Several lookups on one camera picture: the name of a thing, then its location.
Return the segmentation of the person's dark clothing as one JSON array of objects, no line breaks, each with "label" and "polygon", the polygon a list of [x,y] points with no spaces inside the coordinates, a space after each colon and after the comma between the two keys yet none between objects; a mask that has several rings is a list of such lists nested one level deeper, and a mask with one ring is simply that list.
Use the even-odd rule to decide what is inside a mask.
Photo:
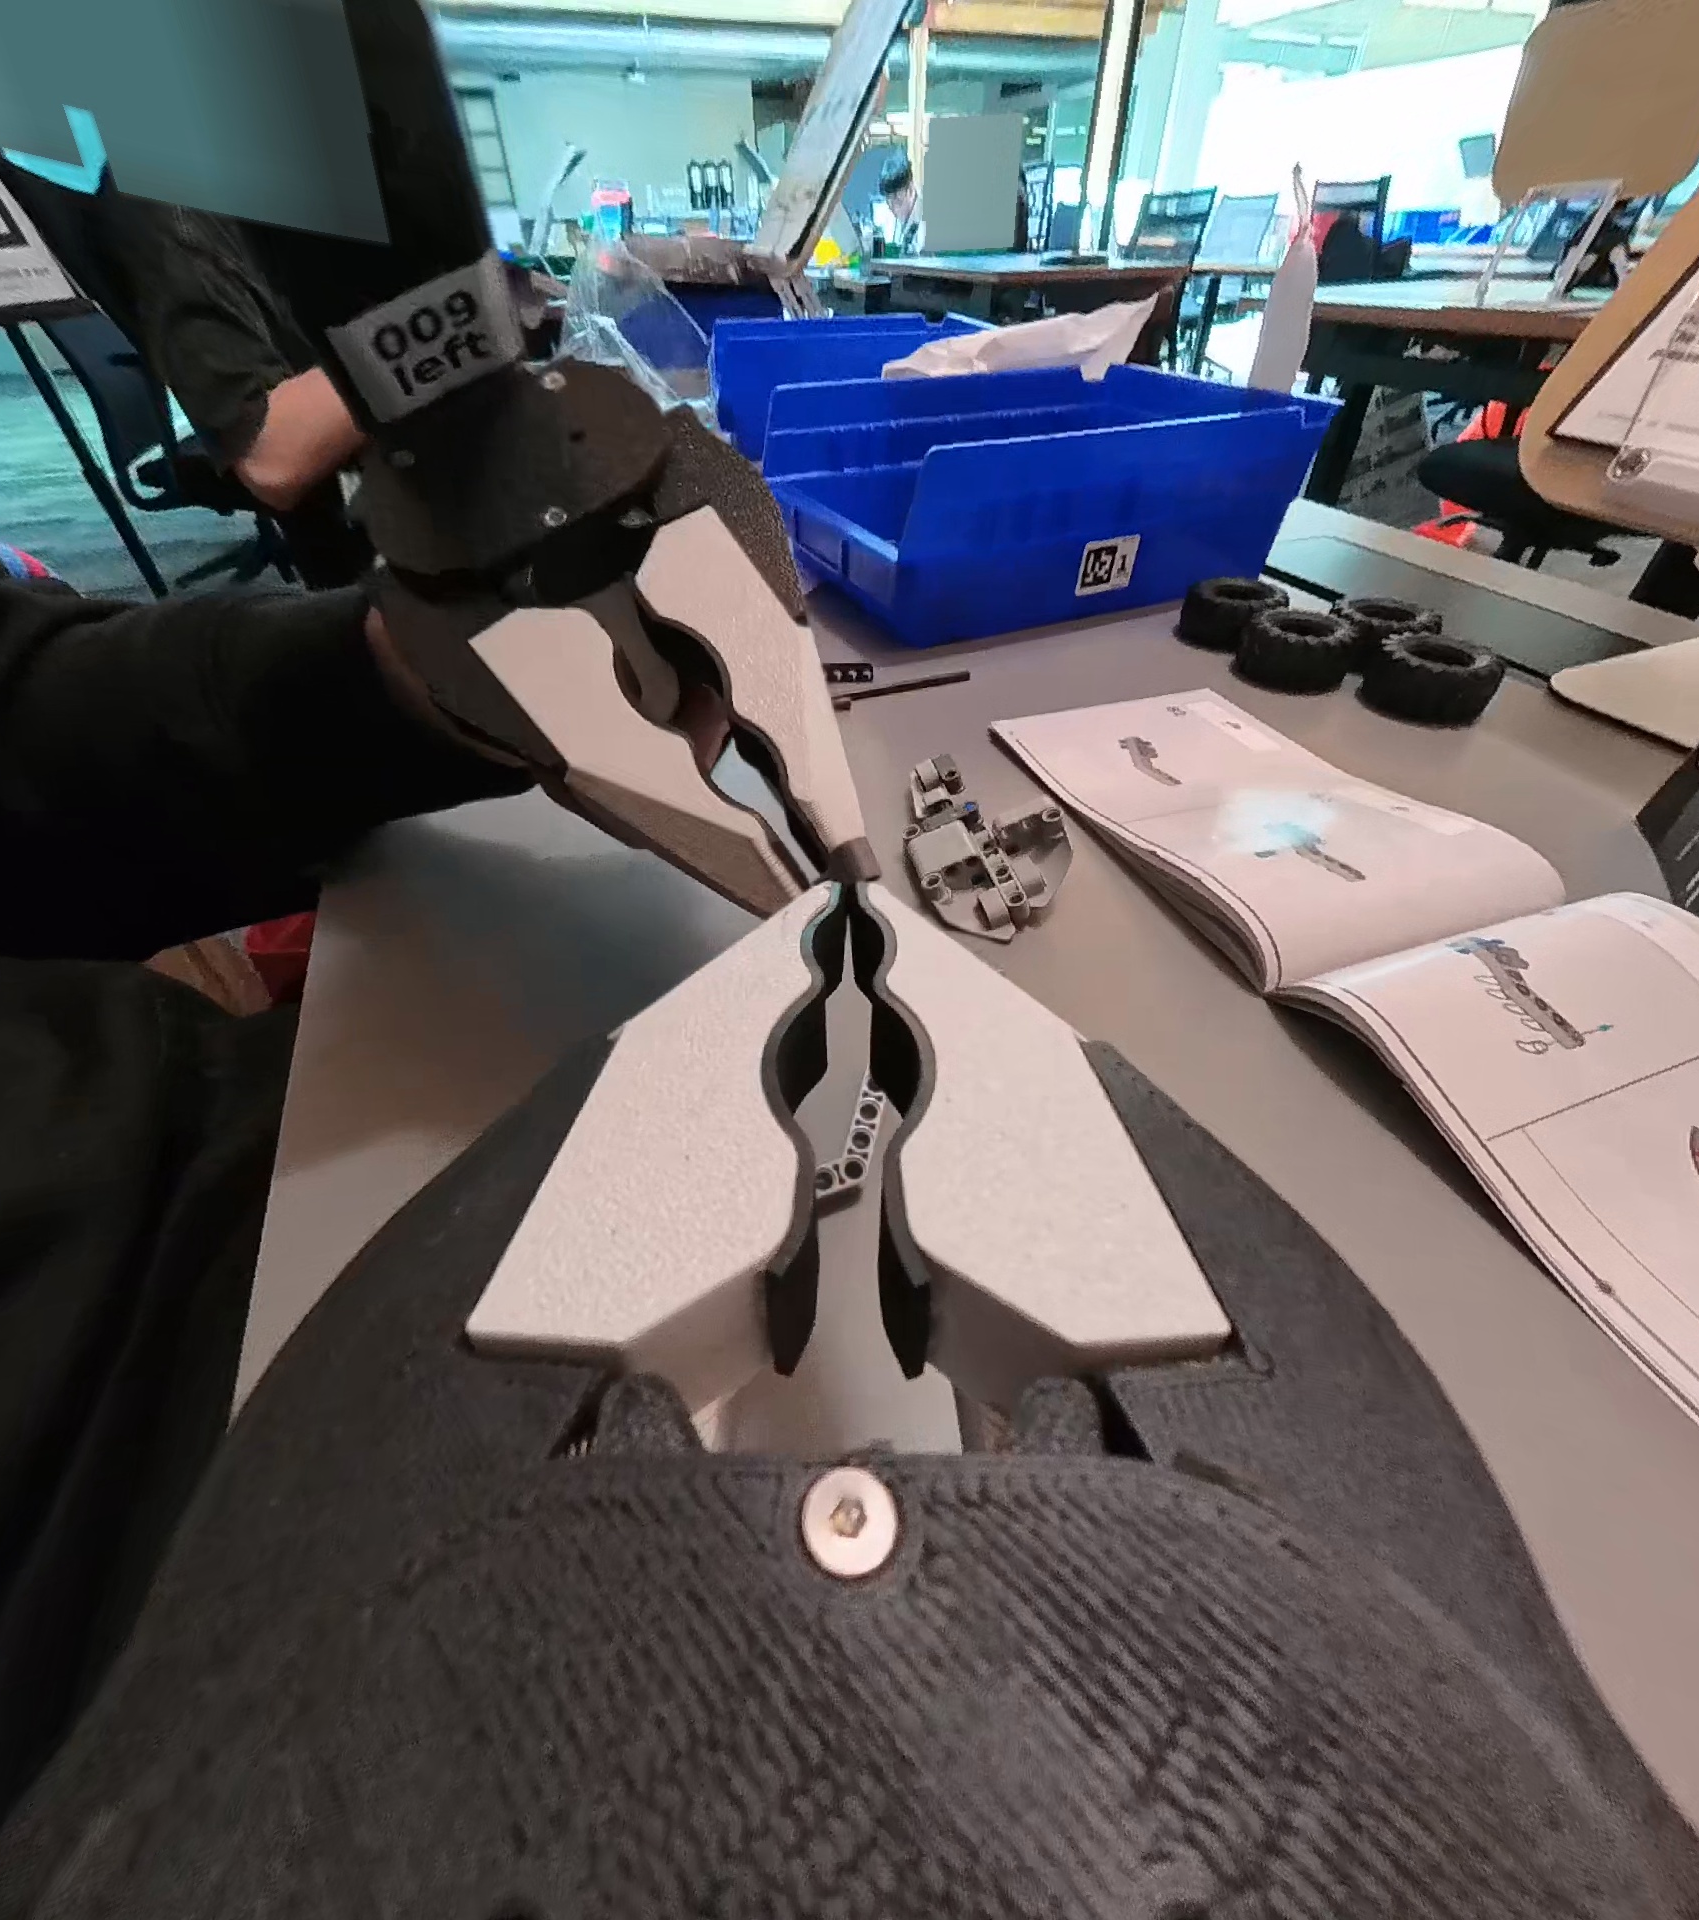
[{"label": "person's dark clothing", "polygon": [[295,1025],[0,956],[0,1826],[225,1428]]}]

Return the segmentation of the person's left forearm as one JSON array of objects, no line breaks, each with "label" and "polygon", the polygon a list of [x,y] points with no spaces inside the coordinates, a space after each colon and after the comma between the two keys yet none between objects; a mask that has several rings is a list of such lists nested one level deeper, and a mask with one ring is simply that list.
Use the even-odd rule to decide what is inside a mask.
[{"label": "person's left forearm", "polygon": [[0,956],[139,963],[313,903],[373,830],[527,792],[361,588],[87,597],[0,559]]}]

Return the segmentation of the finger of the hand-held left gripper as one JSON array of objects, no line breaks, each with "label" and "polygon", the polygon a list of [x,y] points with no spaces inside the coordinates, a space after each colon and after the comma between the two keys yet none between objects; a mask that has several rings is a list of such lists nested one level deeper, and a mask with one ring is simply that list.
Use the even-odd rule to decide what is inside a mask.
[{"label": "finger of the hand-held left gripper", "polygon": [[827,876],[827,854],[867,835],[807,619],[787,610],[709,507],[655,535],[631,588],[651,622],[707,661],[741,757]]},{"label": "finger of the hand-held left gripper", "polygon": [[515,610],[471,650],[525,724],[525,761],[575,815],[759,918],[807,888],[761,817],[699,768],[691,742],[625,697],[595,614]]}]

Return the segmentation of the white instruction booklet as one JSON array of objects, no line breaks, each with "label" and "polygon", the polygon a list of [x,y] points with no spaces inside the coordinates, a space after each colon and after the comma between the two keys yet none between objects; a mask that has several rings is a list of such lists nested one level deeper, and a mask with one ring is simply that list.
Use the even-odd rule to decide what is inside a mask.
[{"label": "white instruction booklet", "polygon": [[1224,953],[1402,1083],[1532,1259],[1699,1422],[1699,920],[1208,688],[991,736]]}]

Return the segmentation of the grey angled beam blue pin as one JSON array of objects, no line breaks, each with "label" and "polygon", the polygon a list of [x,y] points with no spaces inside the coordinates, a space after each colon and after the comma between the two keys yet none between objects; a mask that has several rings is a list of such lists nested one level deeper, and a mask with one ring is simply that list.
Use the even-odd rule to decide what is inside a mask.
[{"label": "grey angled beam blue pin", "polygon": [[865,1075],[839,1153],[813,1171],[817,1209],[843,1206],[861,1197],[877,1163],[887,1112],[889,1103],[881,1087]]}]

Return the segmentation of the white crumpled paper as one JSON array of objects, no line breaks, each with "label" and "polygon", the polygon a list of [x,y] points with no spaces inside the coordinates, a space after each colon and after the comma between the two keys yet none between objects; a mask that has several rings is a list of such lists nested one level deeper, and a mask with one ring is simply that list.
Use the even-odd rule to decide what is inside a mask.
[{"label": "white crumpled paper", "polygon": [[883,380],[929,380],[997,373],[1076,373],[1100,380],[1114,366],[1150,366],[1162,333],[1174,320],[1178,295],[1168,289],[1142,301],[1001,329],[967,329],[927,340],[885,360]]}]

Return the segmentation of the clear plastic bag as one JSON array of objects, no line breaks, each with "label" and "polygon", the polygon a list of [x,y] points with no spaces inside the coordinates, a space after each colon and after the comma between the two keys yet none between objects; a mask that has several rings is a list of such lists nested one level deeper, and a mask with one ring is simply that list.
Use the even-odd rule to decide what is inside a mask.
[{"label": "clear plastic bag", "polygon": [[785,278],[739,240],[593,239],[573,264],[559,350],[699,395],[709,386],[717,324],[779,324],[789,310]]}]

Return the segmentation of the blue plastic bin with label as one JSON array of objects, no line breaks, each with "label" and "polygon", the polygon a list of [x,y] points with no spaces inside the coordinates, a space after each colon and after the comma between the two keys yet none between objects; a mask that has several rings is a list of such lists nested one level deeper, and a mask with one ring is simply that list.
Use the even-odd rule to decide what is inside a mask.
[{"label": "blue plastic bin with label", "polygon": [[1336,410],[1128,365],[797,382],[763,472],[797,562],[931,650],[1258,575]]}]

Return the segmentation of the grey brick assembly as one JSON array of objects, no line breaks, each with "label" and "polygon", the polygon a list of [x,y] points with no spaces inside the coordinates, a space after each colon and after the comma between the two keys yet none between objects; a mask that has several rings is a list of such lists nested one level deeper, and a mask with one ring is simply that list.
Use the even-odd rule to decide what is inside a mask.
[{"label": "grey brick assembly", "polygon": [[955,934],[1009,945],[1055,905],[1073,846],[1047,802],[985,819],[947,754],[909,770],[905,859],[921,905]]}]

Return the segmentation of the brown cardboard sheet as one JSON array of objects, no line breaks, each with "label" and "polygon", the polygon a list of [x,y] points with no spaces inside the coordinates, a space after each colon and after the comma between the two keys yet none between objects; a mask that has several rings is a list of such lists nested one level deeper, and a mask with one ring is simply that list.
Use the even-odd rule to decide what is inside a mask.
[{"label": "brown cardboard sheet", "polygon": [[1576,183],[1650,198],[1696,162],[1699,2],[1574,4],[1534,27],[1494,142],[1498,205]]}]

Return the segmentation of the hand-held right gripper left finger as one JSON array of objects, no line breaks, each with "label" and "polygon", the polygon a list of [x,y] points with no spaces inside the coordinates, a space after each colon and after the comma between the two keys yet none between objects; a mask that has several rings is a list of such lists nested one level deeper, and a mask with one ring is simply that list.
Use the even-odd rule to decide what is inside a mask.
[{"label": "hand-held right gripper left finger", "polygon": [[823,883],[613,1035],[467,1318],[485,1356],[667,1381],[695,1412],[813,1334],[813,1146],[845,898]]}]

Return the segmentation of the white bottle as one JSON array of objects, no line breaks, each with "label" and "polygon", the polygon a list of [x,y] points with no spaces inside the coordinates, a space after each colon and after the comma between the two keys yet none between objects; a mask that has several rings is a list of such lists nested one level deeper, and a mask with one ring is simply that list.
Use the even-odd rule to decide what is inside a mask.
[{"label": "white bottle", "polygon": [[1312,239],[1310,191],[1298,164],[1290,169],[1292,230],[1268,281],[1260,327],[1244,386],[1292,397],[1306,349],[1318,257]]}]

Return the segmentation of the background wooden table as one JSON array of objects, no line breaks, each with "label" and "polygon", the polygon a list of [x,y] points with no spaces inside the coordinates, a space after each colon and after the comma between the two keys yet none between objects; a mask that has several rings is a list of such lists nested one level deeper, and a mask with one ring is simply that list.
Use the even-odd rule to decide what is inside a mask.
[{"label": "background wooden table", "polygon": [[[901,257],[873,264],[869,273],[833,276],[833,290],[853,287],[871,296],[887,287],[889,306],[911,306],[989,320],[1013,298],[1031,296],[1045,308],[1090,313],[1098,304],[1140,301],[1160,290],[1178,293],[1188,278],[1270,281],[1272,268],[1246,264],[1194,267],[1150,263],[1051,263],[1033,254],[953,254]],[[1608,290],[1576,290],[1548,298],[1544,281],[1492,281],[1476,301],[1472,278],[1394,278],[1382,282],[1346,282],[1316,290],[1314,314],[1326,324],[1404,329],[1408,333],[1458,334],[1468,339],[1512,339],[1568,343],[1608,301]]]}]

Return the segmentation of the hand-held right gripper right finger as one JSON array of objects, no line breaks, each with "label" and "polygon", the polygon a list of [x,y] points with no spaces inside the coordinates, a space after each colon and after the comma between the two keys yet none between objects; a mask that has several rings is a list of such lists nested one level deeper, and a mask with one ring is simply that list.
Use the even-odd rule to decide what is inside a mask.
[{"label": "hand-held right gripper right finger", "polygon": [[1228,1317],[1076,1031],[877,883],[849,892],[849,948],[895,1118],[877,1297],[903,1377],[1007,1409],[1218,1356]]}]

